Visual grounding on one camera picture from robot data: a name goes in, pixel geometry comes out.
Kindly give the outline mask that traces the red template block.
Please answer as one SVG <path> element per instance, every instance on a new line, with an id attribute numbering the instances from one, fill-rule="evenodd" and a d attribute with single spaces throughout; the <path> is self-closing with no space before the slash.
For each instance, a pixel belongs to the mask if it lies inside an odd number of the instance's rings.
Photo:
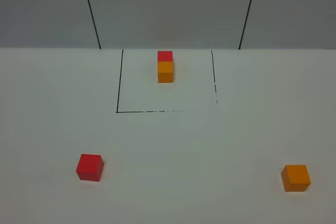
<path id="1" fill-rule="evenodd" d="M 173 61 L 173 51 L 158 51 L 158 62 L 170 62 Z"/>

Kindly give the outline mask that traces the orange template block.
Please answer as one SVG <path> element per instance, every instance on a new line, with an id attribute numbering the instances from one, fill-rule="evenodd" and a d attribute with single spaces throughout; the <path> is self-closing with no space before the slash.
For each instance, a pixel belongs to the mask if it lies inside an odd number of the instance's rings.
<path id="1" fill-rule="evenodd" d="M 158 83 L 172 83 L 174 81 L 174 63 L 159 61 L 157 63 Z"/>

